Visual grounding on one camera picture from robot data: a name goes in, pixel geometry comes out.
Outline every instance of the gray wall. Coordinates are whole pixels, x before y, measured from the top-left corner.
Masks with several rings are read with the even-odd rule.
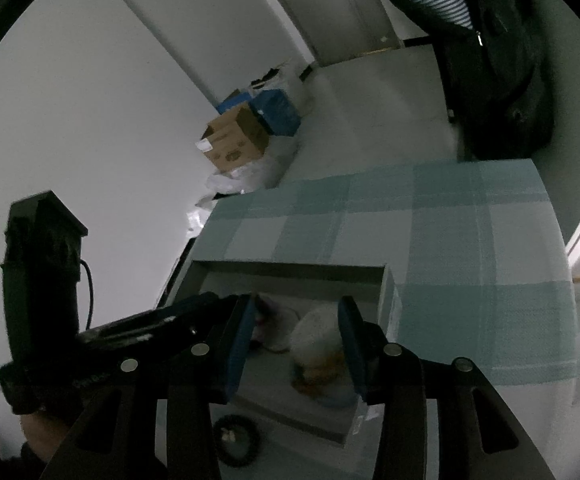
[[[212,101],[303,56],[265,0],[125,0]]]
[[[94,325],[154,307],[207,192],[195,141],[215,116],[122,0],[36,0],[0,43],[0,262],[9,204],[53,189],[90,231]],[[83,326],[85,278],[78,294]],[[0,451],[21,442],[0,397]]]
[[[563,0],[533,0],[548,38],[555,82],[555,130],[533,158],[566,243],[580,221],[580,19]]]

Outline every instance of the black robotic device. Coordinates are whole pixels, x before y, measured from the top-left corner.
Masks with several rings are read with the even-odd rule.
[[[54,194],[12,205],[3,269],[13,361],[0,381],[13,412],[67,399],[74,420],[41,479],[219,480],[209,404],[238,389],[257,298],[208,292],[78,333],[78,271],[36,246],[46,232],[63,233],[76,251],[87,230]],[[50,310],[55,328],[45,324]],[[385,404],[374,480],[425,479],[426,399],[438,403],[441,480],[554,478],[474,362],[420,360],[364,322],[350,297],[339,303],[339,329],[357,393]],[[158,399],[168,400],[167,471],[154,467]]]

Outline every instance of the door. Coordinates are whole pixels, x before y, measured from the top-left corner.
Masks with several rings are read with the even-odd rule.
[[[399,46],[380,0],[279,0],[321,66]]]

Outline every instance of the checkered tablecloth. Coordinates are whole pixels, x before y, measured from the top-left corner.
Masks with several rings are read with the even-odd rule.
[[[473,359],[493,384],[575,377],[561,232],[530,160],[434,163],[220,200],[195,260],[387,266],[388,339]]]

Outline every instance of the silver screw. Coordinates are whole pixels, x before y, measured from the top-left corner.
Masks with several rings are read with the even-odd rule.
[[[206,343],[197,343],[190,350],[190,352],[192,352],[192,355],[195,355],[197,357],[206,355],[209,351],[210,347]]]
[[[459,370],[460,372],[471,372],[472,369],[474,368],[474,364],[472,363],[472,361],[466,359],[465,357],[459,357],[454,362],[454,366],[456,366],[456,369]]]
[[[403,353],[403,348],[396,343],[388,343],[383,347],[383,353],[390,357],[398,357]]]
[[[121,363],[121,370],[124,372],[133,372],[138,368],[138,361],[136,359],[126,359]]]

